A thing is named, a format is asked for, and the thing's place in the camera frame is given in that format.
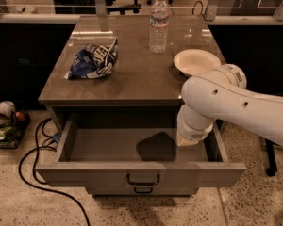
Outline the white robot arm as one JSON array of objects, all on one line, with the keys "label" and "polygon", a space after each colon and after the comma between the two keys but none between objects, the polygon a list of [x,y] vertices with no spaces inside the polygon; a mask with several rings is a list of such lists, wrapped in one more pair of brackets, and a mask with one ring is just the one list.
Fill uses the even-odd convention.
[{"label": "white robot arm", "polygon": [[217,120],[228,121],[283,147],[283,97],[246,88],[243,71],[225,64],[190,77],[177,115],[178,140],[195,144]]}]

